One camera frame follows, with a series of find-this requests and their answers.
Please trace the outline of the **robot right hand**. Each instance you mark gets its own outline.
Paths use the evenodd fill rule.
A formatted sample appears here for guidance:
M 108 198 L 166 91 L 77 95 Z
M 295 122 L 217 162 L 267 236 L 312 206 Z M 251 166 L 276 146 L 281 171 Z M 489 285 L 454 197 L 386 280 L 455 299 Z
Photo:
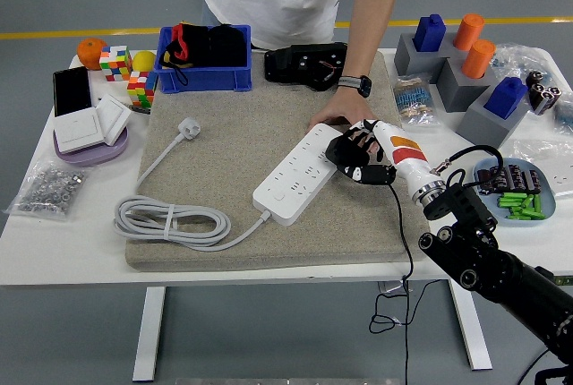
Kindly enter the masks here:
M 348 134 L 371 133 L 380 144 L 397 175 L 406 181 L 408 194 L 414 202 L 423 203 L 423 197 L 440 195 L 445 182 L 432 172 L 420 146 L 400 127 L 381 120 L 363 120 L 350 127 Z

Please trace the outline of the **person's left hand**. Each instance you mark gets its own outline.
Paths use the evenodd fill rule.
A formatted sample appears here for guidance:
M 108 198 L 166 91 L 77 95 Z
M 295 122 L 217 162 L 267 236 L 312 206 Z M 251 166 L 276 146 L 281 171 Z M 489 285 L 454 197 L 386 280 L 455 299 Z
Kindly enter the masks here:
M 316 124 L 339 124 L 339 120 L 356 124 L 364 119 L 375 120 L 376 118 L 366 98 L 362 97 L 356 89 L 338 87 L 327 104 L 312 116 L 306 131 L 310 131 Z

